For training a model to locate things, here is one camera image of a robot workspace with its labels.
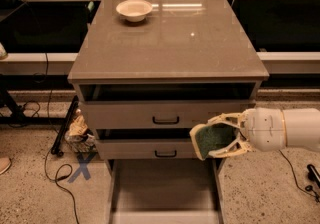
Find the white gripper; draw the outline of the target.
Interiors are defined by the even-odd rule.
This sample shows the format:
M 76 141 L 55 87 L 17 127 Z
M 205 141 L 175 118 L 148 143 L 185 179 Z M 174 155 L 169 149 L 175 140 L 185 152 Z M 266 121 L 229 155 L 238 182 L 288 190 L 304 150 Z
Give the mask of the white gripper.
M 198 124 L 190 130 L 191 138 L 245 138 L 252 148 L 267 152 L 283 149 L 286 146 L 286 128 L 281 110 L 268 108 L 248 109 L 243 113 L 221 114 Z M 228 146 L 204 153 L 204 146 L 193 142 L 196 156 L 204 161 L 207 158 L 228 158 L 246 152 L 235 139 Z

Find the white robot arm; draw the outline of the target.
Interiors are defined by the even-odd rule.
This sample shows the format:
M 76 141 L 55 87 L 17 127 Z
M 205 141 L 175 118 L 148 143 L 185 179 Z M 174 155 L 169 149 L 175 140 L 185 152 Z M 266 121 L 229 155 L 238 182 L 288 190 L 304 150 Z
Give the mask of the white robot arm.
M 287 147 L 320 151 L 320 111 L 252 108 L 213 117 L 190 131 L 200 160 Z

